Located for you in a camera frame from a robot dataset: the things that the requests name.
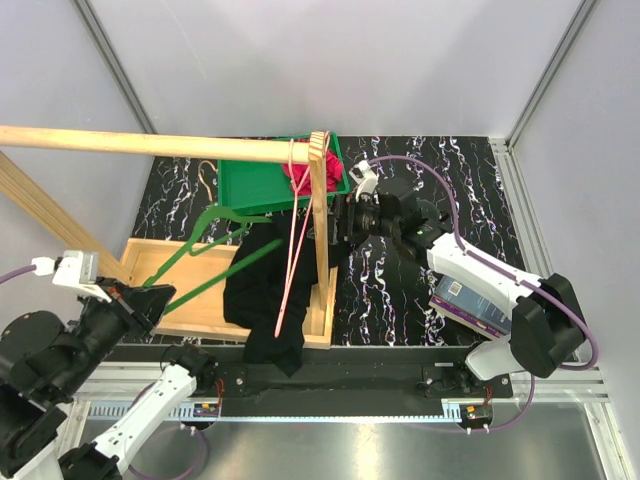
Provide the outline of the black t-shirt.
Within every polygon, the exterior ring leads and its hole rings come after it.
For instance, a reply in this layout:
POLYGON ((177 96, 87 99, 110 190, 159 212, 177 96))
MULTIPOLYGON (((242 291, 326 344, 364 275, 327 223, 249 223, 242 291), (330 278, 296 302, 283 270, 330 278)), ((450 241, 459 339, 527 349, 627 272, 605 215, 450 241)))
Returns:
POLYGON ((284 290, 292 213, 275 212, 267 224, 251 226, 233 260, 251 249, 279 238, 281 246, 225 281, 224 319, 249 331, 243 359, 247 363, 271 363, 287 376, 302 364, 303 323, 310 306, 311 290, 317 284, 313 222, 308 222, 281 335, 274 338, 284 290))

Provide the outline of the green plastic hanger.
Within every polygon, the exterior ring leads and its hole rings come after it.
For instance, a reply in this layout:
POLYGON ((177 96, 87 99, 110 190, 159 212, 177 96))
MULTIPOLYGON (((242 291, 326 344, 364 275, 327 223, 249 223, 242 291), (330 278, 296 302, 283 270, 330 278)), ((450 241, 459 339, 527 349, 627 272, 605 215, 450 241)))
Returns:
POLYGON ((216 171, 217 167, 209 160, 198 162, 198 184, 207 193, 206 209, 195 221, 188 240, 182 243, 164 241, 160 244, 167 258, 144 282, 146 287, 158 286, 164 277, 172 276, 171 285, 179 296, 167 304, 164 315, 173 314, 175 310, 270 254, 282 244, 281 239, 275 238, 260 247, 251 249, 249 254, 239 261, 233 260, 237 248, 231 244, 231 241, 244 236, 252 225, 267 224, 270 220, 260 216, 242 216, 230 207, 217 203, 214 198, 217 192, 216 184, 207 182, 203 173, 205 166, 209 166, 212 171, 216 171), (235 226, 236 229, 229 230, 224 236, 211 242, 199 241, 210 226, 220 223, 229 227, 235 226))

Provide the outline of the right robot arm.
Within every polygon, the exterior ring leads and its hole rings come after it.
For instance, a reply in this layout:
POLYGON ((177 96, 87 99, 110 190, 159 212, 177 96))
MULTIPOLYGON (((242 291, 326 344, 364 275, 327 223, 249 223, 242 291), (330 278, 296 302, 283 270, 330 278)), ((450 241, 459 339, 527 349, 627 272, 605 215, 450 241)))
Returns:
POLYGON ((463 395, 476 396, 491 379, 512 372, 547 378, 590 338, 565 277, 540 278, 473 247, 457 236, 448 214, 428 201, 339 195, 329 207, 328 223, 331 243, 385 237, 398 253, 470 288, 510 320, 509 334, 471 349, 454 371, 463 395))

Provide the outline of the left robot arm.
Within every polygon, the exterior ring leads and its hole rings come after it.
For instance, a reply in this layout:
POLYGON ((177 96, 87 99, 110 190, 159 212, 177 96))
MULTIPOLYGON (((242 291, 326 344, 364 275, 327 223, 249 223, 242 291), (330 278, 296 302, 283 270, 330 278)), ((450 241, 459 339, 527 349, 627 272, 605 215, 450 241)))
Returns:
POLYGON ((80 297, 78 323, 36 311, 15 319, 1 338, 1 476, 4 479, 119 479, 168 414, 189 396, 208 394, 216 360, 193 346, 178 347, 160 377, 109 430, 56 454, 58 429, 73 400, 120 340, 147 337, 176 290, 129 287, 100 278, 95 295, 80 297))

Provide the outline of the dark green round cup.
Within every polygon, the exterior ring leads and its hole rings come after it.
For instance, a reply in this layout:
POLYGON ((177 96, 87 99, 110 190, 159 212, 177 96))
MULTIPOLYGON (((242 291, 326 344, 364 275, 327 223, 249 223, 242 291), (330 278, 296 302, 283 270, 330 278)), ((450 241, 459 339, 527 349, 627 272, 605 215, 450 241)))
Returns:
POLYGON ((439 210, 432 202, 423 199, 417 200, 417 206, 424 222, 436 225, 443 230, 450 230, 448 212, 439 210))

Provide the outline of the green plastic tray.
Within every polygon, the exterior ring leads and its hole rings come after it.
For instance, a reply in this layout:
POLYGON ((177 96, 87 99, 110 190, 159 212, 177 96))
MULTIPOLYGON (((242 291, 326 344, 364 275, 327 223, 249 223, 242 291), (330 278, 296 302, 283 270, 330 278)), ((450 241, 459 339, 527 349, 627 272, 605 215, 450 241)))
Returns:
MULTIPOLYGON (((338 136, 331 132, 327 151, 327 170, 342 167, 341 175, 327 174, 327 200, 350 190, 348 174, 338 136)), ((286 167, 277 163, 218 160, 218 204, 239 215, 260 215, 291 210, 294 193, 286 167)))

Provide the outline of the blue paperback book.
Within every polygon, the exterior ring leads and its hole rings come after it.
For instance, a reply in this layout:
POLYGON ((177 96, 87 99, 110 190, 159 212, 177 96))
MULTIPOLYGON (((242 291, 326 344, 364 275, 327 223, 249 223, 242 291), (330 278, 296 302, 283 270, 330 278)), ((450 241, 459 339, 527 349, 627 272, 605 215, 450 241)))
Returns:
POLYGON ((498 307, 450 277, 442 277, 429 305, 448 319, 488 339, 511 334, 511 320, 498 307))

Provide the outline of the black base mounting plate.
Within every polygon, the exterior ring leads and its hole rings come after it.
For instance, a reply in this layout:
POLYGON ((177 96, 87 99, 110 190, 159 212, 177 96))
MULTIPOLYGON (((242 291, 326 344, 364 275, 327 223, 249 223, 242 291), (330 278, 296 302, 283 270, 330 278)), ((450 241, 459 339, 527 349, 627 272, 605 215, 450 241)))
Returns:
POLYGON ((459 404, 509 400, 508 376, 475 380, 462 367, 462 347, 336 347, 307 350, 286 375, 273 364, 248 363, 239 346, 119 347, 93 374, 126 394, 184 361, 199 367, 204 384, 194 394, 193 417, 209 417, 203 403, 221 393, 227 422, 444 421, 459 404))

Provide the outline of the wooden clothes rack frame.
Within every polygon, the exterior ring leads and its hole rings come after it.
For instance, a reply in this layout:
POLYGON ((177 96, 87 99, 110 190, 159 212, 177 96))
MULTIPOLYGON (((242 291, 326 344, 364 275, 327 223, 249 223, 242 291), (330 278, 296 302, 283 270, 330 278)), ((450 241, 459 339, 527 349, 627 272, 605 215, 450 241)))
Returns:
MULTIPOLYGON (((287 162, 289 143, 273 140, 226 139, 171 135, 146 135, 65 129, 4 126, 4 146, 79 151, 116 152, 208 160, 262 163, 287 162)), ((307 166, 308 148, 296 146, 293 164, 307 166)), ((106 248, 63 210, 44 190, 7 156, 1 158, 1 191, 32 218, 41 223, 71 250, 99 254, 98 274, 125 284, 144 284, 167 255, 161 240, 129 241, 121 259, 106 248)), ((329 265, 329 296, 325 312, 320 310, 320 292, 315 284, 303 323, 304 345, 327 349, 331 345, 337 271, 329 265)), ((245 342, 249 332, 224 319, 225 281, 192 300, 157 324, 158 334, 245 342)))

